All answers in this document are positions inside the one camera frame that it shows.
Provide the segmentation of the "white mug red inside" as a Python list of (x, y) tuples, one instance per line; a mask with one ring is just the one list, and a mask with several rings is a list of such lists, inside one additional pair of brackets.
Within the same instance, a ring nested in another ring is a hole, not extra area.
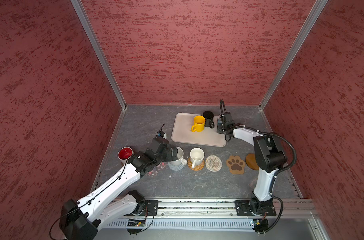
[(130, 147), (123, 147), (119, 150), (117, 157), (121, 161), (122, 165), (124, 165), (127, 160), (133, 155), (133, 149)]

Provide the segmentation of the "brown woven rattan coaster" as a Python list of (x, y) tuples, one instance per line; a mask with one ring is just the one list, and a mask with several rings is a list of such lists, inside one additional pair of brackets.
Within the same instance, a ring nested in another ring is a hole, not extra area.
[(194, 168), (192, 167), (192, 162), (191, 159), (188, 159), (188, 163), (187, 163), (188, 167), (193, 170), (193, 171), (200, 171), (204, 168), (205, 166), (205, 161), (202, 161), (199, 165), (196, 165)]

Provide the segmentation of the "brown paw coaster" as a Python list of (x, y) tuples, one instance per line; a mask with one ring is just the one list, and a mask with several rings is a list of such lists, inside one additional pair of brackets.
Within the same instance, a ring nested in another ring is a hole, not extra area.
[(246, 162), (239, 156), (230, 156), (226, 160), (226, 165), (232, 175), (243, 175), (245, 173)]

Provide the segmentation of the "grey round coaster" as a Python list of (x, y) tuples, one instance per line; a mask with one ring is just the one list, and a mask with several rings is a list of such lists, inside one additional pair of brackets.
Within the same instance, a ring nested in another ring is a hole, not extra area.
[(168, 166), (172, 171), (180, 171), (181, 169), (184, 168), (185, 165), (180, 164), (180, 165), (173, 165), (171, 162), (168, 162)]

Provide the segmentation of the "black mug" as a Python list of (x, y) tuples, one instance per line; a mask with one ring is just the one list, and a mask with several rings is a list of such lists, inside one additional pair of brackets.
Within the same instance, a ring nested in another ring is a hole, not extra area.
[(215, 127), (214, 113), (211, 111), (204, 111), (203, 117), (205, 118), (205, 128), (213, 129)]

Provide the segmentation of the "pink flower coaster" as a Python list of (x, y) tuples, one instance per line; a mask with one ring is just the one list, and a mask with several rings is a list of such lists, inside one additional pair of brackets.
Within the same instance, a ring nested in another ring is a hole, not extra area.
[(148, 175), (151, 177), (156, 176), (159, 173), (159, 171), (165, 168), (165, 166), (166, 166), (165, 162), (160, 163), (159, 165), (155, 166), (150, 172), (148, 172)]

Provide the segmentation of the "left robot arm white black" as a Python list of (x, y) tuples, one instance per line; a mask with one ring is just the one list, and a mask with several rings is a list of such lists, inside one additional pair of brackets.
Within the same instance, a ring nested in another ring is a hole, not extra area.
[(163, 137), (153, 138), (145, 152), (132, 154), (124, 166), (108, 181), (85, 197), (69, 199), (56, 220), (67, 240), (92, 240), (105, 225), (116, 218), (141, 212), (145, 198), (137, 191), (130, 191), (115, 201), (130, 185), (162, 162), (178, 159), (178, 149)]

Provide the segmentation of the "yellow mug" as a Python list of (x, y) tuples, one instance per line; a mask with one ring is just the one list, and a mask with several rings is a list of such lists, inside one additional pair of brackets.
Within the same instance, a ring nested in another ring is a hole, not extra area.
[(194, 121), (194, 124), (191, 127), (191, 131), (192, 132), (202, 132), (205, 128), (205, 122), (206, 122), (205, 117), (198, 115), (198, 116), (194, 117), (193, 121)]

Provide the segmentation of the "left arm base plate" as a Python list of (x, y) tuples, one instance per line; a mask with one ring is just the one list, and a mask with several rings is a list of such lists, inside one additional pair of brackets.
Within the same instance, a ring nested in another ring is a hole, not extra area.
[(140, 205), (140, 216), (156, 216), (158, 212), (158, 206), (158, 200), (145, 200), (145, 202)]

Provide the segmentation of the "light blue mug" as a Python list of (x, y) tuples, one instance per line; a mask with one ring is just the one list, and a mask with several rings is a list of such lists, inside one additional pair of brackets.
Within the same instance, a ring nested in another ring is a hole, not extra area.
[(222, 120), (220, 117), (218, 117), (218, 119), (217, 119), (217, 128), (219, 128), (219, 129), (222, 128)]

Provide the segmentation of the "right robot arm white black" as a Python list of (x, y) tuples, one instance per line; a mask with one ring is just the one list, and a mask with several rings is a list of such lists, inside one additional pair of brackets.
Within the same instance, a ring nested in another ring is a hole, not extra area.
[(236, 138), (254, 146), (259, 175), (249, 206), (253, 215), (265, 214), (273, 206), (273, 188), (278, 174), (297, 162), (294, 146), (275, 133), (235, 124), (231, 113), (223, 109), (217, 121), (217, 133), (225, 135), (227, 142)]

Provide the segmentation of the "brown round wooden coaster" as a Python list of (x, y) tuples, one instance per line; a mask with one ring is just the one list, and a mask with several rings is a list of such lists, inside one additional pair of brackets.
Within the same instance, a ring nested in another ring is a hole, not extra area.
[(245, 162), (250, 169), (252, 169), (254, 171), (259, 170), (259, 166), (257, 164), (256, 156), (254, 153), (247, 154), (245, 157)]

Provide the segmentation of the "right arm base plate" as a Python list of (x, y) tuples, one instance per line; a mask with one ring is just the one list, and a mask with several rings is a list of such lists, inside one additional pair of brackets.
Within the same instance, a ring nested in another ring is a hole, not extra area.
[(256, 198), (251, 200), (235, 201), (235, 209), (239, 217), (274, 217), (277, 215), (273, 199), (268, 201), (259, 201)]

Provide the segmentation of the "beige woven spiral coaster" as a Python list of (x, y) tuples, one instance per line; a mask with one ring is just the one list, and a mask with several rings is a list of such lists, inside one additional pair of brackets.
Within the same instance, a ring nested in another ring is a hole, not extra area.
[(211, 172), (218, 172), (222, 168), (223, 164), (218, 156), (211, 155), (207, 157), (205, 166)]

